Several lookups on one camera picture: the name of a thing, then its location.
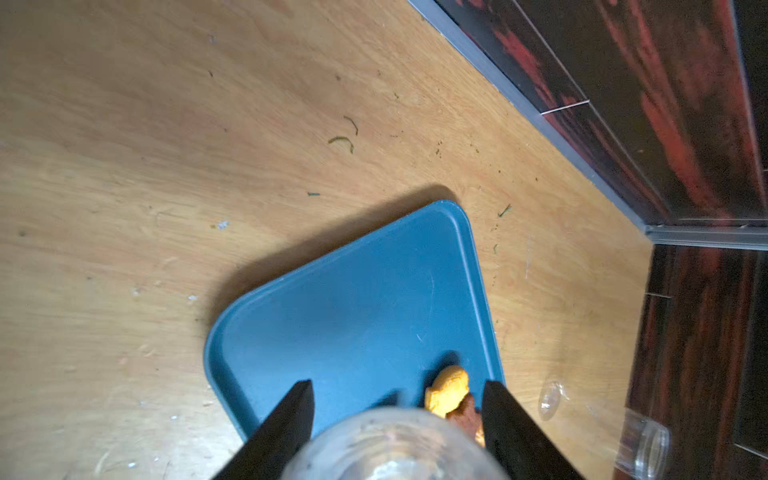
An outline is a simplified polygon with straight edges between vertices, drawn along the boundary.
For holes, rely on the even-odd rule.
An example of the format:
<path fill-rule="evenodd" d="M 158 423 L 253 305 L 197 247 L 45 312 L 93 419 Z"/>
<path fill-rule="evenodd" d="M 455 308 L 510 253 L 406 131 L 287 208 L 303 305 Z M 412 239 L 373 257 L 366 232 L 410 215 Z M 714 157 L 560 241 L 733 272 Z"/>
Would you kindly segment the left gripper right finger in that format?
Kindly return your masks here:
<path fill-rule="evenodd" d="M 510 479 L 583 479 L 499 381 L 483 389 L 485 445 Z"/>

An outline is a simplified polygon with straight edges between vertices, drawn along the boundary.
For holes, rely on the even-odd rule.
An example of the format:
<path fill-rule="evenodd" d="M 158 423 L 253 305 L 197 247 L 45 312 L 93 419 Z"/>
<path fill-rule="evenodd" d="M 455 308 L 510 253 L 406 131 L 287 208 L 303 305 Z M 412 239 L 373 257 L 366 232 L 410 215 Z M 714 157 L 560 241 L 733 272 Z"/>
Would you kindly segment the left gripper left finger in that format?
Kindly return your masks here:
<path fill-rule="evenodd" d="M 312 381 L 296 382 L 214 479 L 279 479 L 310 440 L 314 415 Z"/>

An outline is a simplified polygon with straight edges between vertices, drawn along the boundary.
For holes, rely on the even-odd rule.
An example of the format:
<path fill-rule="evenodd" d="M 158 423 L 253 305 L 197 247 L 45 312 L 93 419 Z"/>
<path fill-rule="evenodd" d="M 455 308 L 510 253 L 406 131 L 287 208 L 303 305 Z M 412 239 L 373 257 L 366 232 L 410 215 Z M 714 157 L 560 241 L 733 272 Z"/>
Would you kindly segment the clear jar lid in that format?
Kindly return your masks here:
<path fill-rule="evenodd" d="M 542 421 L 551 420 L 562 402 L 563 385 L 559 380 L 548 379 L 539 394 L 538 414 Z"/>

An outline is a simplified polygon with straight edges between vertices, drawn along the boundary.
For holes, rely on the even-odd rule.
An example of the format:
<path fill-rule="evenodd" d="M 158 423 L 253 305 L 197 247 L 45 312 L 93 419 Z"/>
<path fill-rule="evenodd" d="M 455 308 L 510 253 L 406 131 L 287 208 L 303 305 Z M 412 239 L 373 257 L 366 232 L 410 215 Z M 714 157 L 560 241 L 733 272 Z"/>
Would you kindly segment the yellow fish shaped cookie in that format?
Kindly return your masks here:
<path fill-rule="evenodd" d="M 456 410 L 470 393 L 470 377 L 466 370 L 458 365 L 444 368 L 433 383 L 425 389 L 424 408 L 445 418 Z"/>

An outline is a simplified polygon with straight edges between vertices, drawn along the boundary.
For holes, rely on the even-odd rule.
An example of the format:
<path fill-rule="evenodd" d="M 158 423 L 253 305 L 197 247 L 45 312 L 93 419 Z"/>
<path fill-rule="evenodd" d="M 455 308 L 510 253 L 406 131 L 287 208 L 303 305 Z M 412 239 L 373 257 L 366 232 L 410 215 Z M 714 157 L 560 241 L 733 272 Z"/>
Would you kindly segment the clear jar with pink cookies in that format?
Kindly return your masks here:
<path fill-rule="evenodd" d="M 459 427 L 422 409 L 382 407 L 348 417 L 304 445 L 283 479 L 506 479 Z"/>

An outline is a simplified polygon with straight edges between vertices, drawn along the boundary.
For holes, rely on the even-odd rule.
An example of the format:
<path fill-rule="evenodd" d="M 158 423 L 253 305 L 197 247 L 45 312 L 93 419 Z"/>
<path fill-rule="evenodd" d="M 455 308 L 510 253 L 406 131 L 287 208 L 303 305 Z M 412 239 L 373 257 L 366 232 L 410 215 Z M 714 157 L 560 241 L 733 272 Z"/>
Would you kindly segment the brown iced star cookie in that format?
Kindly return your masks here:
<path fill-rule="evenodd" d="M 468 393 L 454 410 L 446 414 L 446 419 L 479 445 L 485 446 L 481 411 L 476 408 L 475 399 L 471 393 Z"/>

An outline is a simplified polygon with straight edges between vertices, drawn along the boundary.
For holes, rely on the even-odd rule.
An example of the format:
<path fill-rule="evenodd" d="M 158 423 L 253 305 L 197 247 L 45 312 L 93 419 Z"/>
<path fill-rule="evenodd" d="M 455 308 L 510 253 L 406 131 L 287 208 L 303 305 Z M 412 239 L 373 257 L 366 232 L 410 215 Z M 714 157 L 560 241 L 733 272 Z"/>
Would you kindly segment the clear jar with star cookies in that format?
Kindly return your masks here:
<path fill-rule="evenodd" d="M 668 428 L 627 408 L 622 420 L 614 467 L 632 479 L 662 479 L 672 444 Z"/>

